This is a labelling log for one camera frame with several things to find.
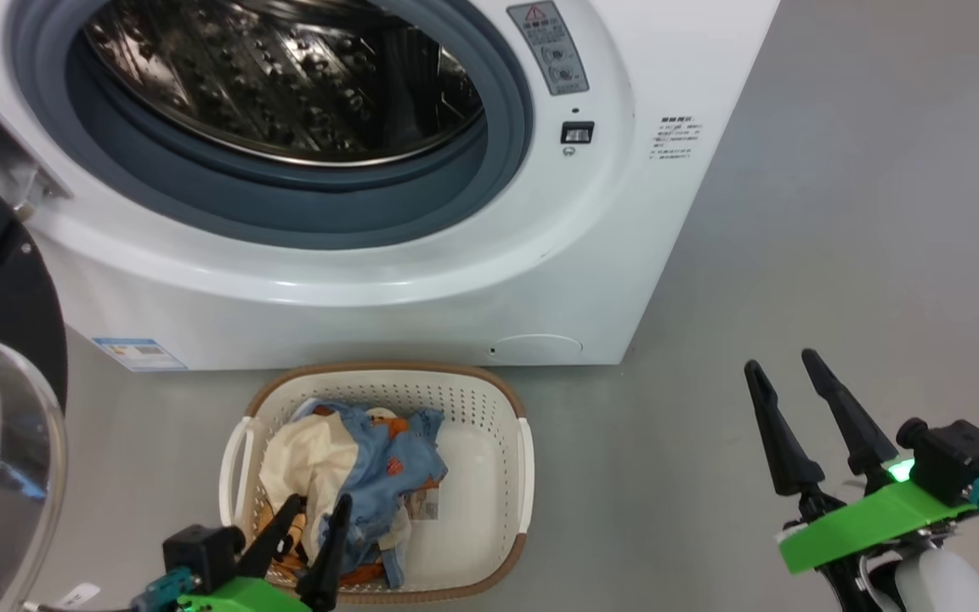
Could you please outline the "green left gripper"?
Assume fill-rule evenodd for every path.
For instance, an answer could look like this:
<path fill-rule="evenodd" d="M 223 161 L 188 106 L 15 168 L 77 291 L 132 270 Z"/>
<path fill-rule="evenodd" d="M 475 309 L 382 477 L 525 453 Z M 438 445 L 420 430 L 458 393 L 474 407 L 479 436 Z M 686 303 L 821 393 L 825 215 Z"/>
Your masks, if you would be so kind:
<path fill-rule="evenodd" d="M 240 576 L 210 595 L 188 593 L 176 601 L 178 611 L 333 611 L 341 588 L 343 548 L 348 538 L 353 500 L 341 495 L 329 516 L 327 531 L 318 555 L 297 581 L 297 596 L 262 580 L 295 517 L 303 510 L 303 499 L 290 495 L 273 518 L 257 533 L 240 557 Z"/>

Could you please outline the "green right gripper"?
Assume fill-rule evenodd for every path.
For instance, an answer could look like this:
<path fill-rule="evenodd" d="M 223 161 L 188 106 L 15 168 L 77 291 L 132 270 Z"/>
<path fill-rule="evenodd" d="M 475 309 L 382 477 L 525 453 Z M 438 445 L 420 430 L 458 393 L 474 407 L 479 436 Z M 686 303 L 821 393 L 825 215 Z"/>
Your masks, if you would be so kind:
<path fill-rule="evenodd" d="M 826 360 L 812 348 L 801 351 L 816 395 L 828 404 L 848 450 L 847 464 L 857 476 L 882 477 L 886 462 L 897 449 L 878 423 L 866 412 L 851 390 L 831 371 Z M 778 409 L 778 393 L 756 360 L 744 365 L 744 376 L 753 404 L 759 437 L 778 496 L 804 495 L 823 483 L 824 472 L 807 456 L 799 439 Z M 873 547 L 937 524 L 975 512 L 968 502 L 950 507 L 912 481 L 913 458 L 887 466 L 893 484 L 852 504 L 828 511 L 803 526 L 788 527 L 778 534 L 778 550 L 792 574 L 829 564 L 848 555 L 866 553 Z"/>

